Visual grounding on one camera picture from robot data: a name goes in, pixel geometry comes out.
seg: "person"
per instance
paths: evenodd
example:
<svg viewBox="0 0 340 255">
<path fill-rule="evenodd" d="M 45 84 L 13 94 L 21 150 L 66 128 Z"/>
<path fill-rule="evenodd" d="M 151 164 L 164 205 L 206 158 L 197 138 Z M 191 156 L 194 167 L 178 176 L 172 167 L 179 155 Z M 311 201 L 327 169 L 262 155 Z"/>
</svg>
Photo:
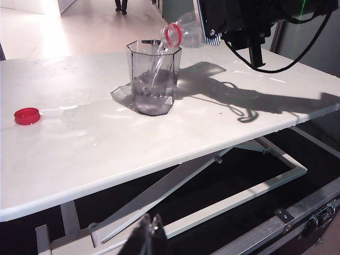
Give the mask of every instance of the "person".
<svg viewBox="0 0 340 255">
<path fill-rule="evenodd" d="M 128 5 L 128 0 L 122 0 L 122 5 L 121 5 L 121 0 L 115 0 L 116 2 L 116 12 L 122 12 L 123 15 L 127 15 L 126 12 L 126 7 Z"/>
</svg>

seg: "white table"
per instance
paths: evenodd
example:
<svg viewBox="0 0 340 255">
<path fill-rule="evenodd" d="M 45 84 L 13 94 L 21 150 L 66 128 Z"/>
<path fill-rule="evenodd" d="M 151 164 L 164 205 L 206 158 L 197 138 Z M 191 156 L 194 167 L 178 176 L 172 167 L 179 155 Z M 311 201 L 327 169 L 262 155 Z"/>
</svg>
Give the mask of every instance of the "white table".
<svg viewBox="0 0 340 255">
<path fill-rule="evenodd" d="M 263 58 L 269 69 L 290 62 Z M 340 109 L 340 79 L 303 64 L 262 74 L 220 45 L 183 49 L 181 68 L 179 99 L 149 117 L 111 97 L 129 83 L 125 53 L 1 62 L 1 221 Z M 15 124 L 24 107 L 41 120 Z"/>
</svg>

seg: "water bottle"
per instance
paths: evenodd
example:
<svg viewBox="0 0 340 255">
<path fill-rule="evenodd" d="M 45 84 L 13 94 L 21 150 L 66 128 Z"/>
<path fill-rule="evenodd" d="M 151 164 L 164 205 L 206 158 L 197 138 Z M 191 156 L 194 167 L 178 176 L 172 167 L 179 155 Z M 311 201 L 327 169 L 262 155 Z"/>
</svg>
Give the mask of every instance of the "water bottle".
<svg viewBox="0 0 340 255">
<path fill-rule="evenodd" d="M 194 12 L 185 13 L 175 23 L 165 26 L 160 32 L 160 38 L 165 48 L 199 48 L 205 44 L 202 27 L 196 21 Z"/>
</svg>

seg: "black cable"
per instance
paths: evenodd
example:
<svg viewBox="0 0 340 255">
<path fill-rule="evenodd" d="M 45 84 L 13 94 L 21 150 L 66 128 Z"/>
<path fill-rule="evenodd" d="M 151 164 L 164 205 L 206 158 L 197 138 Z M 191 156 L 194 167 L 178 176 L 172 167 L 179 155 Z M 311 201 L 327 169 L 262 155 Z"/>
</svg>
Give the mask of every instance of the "black cable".
<svg viewBox="0 0 340 255">
<path fill-rule="evenodd" d="M 318 31 L 316 32 L 316 34 L 314 35 L 313 39 L 311 40 L 311 42 L 308 44 L 308 46 L 306 47 L 306 49 L 304 49 L 304 51 L 292 62 L 290 63 L 288 66 L 283 67 L 281 69 L 277 69 L 277 70 L 264 70 L 264 69 L 259 69 L 257 67 L 253 67 L 251 63 L 249 63 L 244 57 L 242 57 L 239 53 L 237 53 L 237 51 L 227 42 L 225 41 L 225 44 L 228 46 L 228 48 L 240 59 L 242 60 L 247 66 L 249 66 L 250 68 L 252 68 L 255 71 L 258 72 L 262 72 L 262 73 L 279 73 L 279 72 L 283 72 L 286 71 L 287 69 L 291 68 L 293 65 L 295 65 L 300 59 L 302 59 L 304 57 L 304 55 L 309 51 L 309 49 L 313 46 L 313 44 L 316 42 L 316 40 L 318 39 L 319 35 L 321 34 L 322 30 L 324 29 L 325 25 L 327 24 L 330 16 L 331 16 L 332 12 L 330 11 L 329 13 L 327 13 L 324 21 L 322 22 L 322 24 L 320 25 L 320 28 L 318 29 Z"/>
</svg>

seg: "metal clamp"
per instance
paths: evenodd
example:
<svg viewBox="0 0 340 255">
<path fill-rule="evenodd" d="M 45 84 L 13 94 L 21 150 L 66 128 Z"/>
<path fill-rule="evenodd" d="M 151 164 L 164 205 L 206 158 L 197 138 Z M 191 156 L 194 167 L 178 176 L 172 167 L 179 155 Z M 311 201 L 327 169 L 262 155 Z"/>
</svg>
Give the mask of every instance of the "metal clamp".
<svg viewBox="0 0 340 255">
<path fill-rule="evenodd" d="M 292 224 L 289 224 L 289 222 L 293 220 L 294 217 L 289 212 L 287 212 L 286 209 L 284 208 L 276 209 L 274 211 L 274 214 L 286 224 L 282 231 L 282 235 L 287 234 L 292 228 Z"/>
</svg>

